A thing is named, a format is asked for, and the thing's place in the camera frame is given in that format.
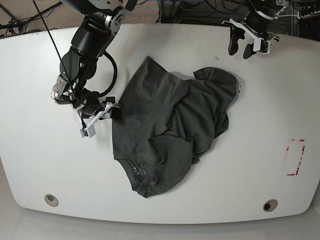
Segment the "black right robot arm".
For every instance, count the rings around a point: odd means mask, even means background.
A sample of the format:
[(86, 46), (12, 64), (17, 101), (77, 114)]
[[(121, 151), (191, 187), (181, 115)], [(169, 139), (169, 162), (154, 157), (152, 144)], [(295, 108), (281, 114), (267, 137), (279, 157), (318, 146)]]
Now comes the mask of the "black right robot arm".
[[(106, 110), (106, 104), (99, 101), (115, 86), (118, 67), (106, 51), (117, 35), (128, 12), (134, 10), (137, 1), (129, 0), (66, 0), (65, 4), (84, 15), (74, 34), (69, 51), (60, 57), (60, 74), (53, 86), (51, 97), (58, 105), (71, 105), (87, 118)], [(113, 76), (109, 87), (103, 91), (85, 88), (97, 70), (97, 62), (105, 56), (112, 64)]]

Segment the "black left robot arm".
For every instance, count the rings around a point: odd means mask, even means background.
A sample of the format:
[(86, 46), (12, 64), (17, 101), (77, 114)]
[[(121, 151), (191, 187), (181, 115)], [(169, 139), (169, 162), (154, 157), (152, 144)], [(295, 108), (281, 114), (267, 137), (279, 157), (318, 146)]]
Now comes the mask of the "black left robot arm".
[(267, 55), (271, 51), (272, 40), (279, 41), (276, 33), (268, 32), (268, 26), (279, 18), (289, 5), (286, 0), (247, 0), (249, 12), (244, 20), (237, 21), (233, 18), (224, 20), (223, 24), (230, 25), (228, 54), (235, 55), (239, 50), (239, 40), (244, 40), (245, 35), (253, 39), (244, 50), (243, 58), (246, 60), (255, 54)]

